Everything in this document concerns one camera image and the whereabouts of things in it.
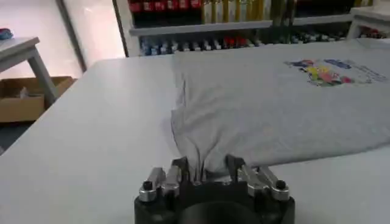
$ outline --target screw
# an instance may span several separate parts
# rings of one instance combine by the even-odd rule
[[[278,181],[276,181],[275,186],[278,190],[284,190],[287,187],[287,184],[283,180],[278,180]]]
[[[142,188],[145,191],[151,191],[153,189],[153,183],[149,180],[144,181],[144,183],[142,184]]]

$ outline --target red bottle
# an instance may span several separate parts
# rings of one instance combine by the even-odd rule
[[[143,0],[143,23],[146,27],[155,26],[155,10],[153,0]]]
[[[200,0],[191,0],[191,22],[202,24],[202,4]]]
[[[166,9],[168,25],[174,26],[178,24],[179,0],[167,0]]]
[[[190,10],[190,0],[179,0],[179,11],[178,11],[178,25],[189,25],[188,23],[188,12]]]
[[[140,21],[142,21],[141,13],[142,13],[142,2],[141,0],[128,0],[129,9],[133,16],[133,24],[136,27]]]
[[[166,0],[154,0],[156,25],[166,26]]]

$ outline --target shelf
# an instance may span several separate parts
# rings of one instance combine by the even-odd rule
[[[153,28],[133,28],[129,32],[132,36],[151,36],[174,33],[194,33],[194,32],[209,32],[221,30],[241,30],[241,29],[262,29],[272,26],[271,20],[251,21],[240,23],[218,23],[218,24],[202,24],[190,26],[168,26],[168,27],[153,27]]]
[[[341,23],[352,21],[351,14],[331,15],[331,16],[313,16],[304,18],[295,18],[294,26],[303,26],[310,24]],[[202,24],[190,26],[167,26],[151,28],[132,28],[129,30],[131,36],[152,36],[175,33],[194,33],[209,32],[221,30],[241,30],[241,29],[262,29],[272,26],[271,20],[250,21],[240,23],[219,23],[219,24]]]
[[[303,18],[294,18],[294,26],[304,26],[310,24],[325,24],[325,23],[342,23],[351,22],[353,16],[351,14],[345,15],[331,15],[331,16],[312,16]]]

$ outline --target table leg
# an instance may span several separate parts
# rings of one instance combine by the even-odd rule
[[[34,72],[36,78],[40,82],[43,88],[45,99],[49,105],[52,105],[58,98],[58,92],[55,88],[53,81],[50,78],[49,72],[44,65],[41,55],[39,54],[36,47],[33,49],[34,56],[28,59],[30,67]]]
[[[361,26],[355,21],[352,21],[351,26],[349,27],[347,40],[355,39],[360,36],[361,33]]]

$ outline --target white table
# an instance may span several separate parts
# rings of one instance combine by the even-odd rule
[[[153,166],[179,157],[171,56],[95,64],[0,156],[0,223],[128,224]],[[387,223],[390,150],[273,167],[298,224]]]
[[[48,70],[35,47],[39,42],[37,37],[12,38],[0,41],[0,73],[27,60],[38,81],[41,83],[46,96],[45,100],[51,105],[58,98],[58,94]]]
[[[351,9],[353,16],[347,39],[358,38],[362,27],[390,32],[390,2],[381,2],[372,7],[356,7]]]

